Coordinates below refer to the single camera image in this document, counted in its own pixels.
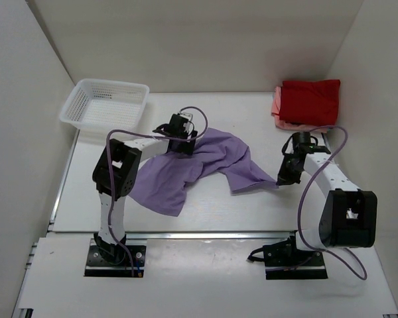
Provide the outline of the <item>purple t shirt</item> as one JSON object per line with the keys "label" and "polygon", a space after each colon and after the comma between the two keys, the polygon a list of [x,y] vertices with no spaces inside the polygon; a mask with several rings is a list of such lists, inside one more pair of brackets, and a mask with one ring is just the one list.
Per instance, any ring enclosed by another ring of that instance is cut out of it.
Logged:
{"label": "purple t shirt", "polygon": [[233,194],[278,188],[276,180],[251,159],[250,148],[242,139],[209,128],[196,143],[193,155],[169,152],[147,160],[129,197],[155,213],[177,217],[187,187],[216,172],[226,177]]}

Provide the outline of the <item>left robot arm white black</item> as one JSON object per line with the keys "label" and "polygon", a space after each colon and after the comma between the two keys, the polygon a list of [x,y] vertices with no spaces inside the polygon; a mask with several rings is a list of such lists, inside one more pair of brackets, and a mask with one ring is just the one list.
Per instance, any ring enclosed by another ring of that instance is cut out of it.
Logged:
{"label": "left robot arm white black", "polygon": [[100,228],[94,234],[94,241],[106,262],[134,269],[123,220],[125,198],[134,188],[140,163],[166,153],[192,155],[199,136],[193,115],[183,111],[173,114],[152,135],[122,129],[108,133],[92,174],[101,205]]}

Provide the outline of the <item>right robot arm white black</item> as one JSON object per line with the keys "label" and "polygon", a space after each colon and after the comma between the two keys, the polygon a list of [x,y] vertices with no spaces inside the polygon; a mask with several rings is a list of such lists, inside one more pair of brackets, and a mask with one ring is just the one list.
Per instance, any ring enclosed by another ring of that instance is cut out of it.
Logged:
{"label": "right robot arm white black", "polygon": [[[335,153],[319,144],[310,132],[292,134],[282,148],[283,161],[277,176],[280,186],[310,176],[300,197],[298,229],[284,241],[253,250],[248,262],[263,262],[272,271],[322,268],[323,252],[329,248],[369,248],[375,242],[377,196],[351,182],[334,162]],[[312,184],[325,198],[324,207],[314,212],[317,225],[302,226],[302,209]]]}

